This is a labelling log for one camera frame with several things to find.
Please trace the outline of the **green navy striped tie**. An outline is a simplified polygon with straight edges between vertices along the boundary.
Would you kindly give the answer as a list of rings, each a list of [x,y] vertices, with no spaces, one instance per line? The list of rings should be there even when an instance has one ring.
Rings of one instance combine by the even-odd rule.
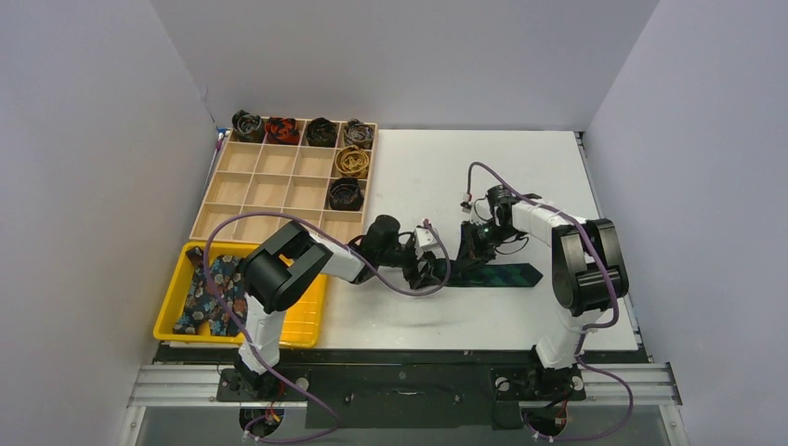
[[[530,263],[487,264],[462,275],[455,273],[455,260],[447,270],[445,287],[454,288],[533,288],[544,274]]]

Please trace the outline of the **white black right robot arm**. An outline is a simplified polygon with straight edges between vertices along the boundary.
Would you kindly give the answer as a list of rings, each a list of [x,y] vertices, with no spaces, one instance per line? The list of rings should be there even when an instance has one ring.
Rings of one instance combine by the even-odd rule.
[[[490,217],[472,216],[460,225],[453,269],[459,276],[478,272],[498,248],[526,237],[550,248],[551,283],[558,326],[532,348],[535,364],[524,384],[539,400],[575,390],[577,358],[589,332],[604,327],[603,314],[618,309],[629,281],[616,229],[605,218],[571,216],[536,194],[518,196],[503,185],[488,190]]]

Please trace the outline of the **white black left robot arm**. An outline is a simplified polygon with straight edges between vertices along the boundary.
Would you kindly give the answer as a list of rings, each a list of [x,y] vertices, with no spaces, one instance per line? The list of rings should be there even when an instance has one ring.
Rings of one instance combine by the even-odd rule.
[[[259,245],[241,268],[247,316],[234,367],[242,389],[256,400],[274,393],[278,376],[272,368],[280,359],[285,313],[319,276],[362,284],[382,267],[401,271],[409,285],[405,295],[422,296],[447,285],[452,261],[428,221],[403,241],[400,222],[389,215],[378,216],[349,243],[313,233],[295,220]]]

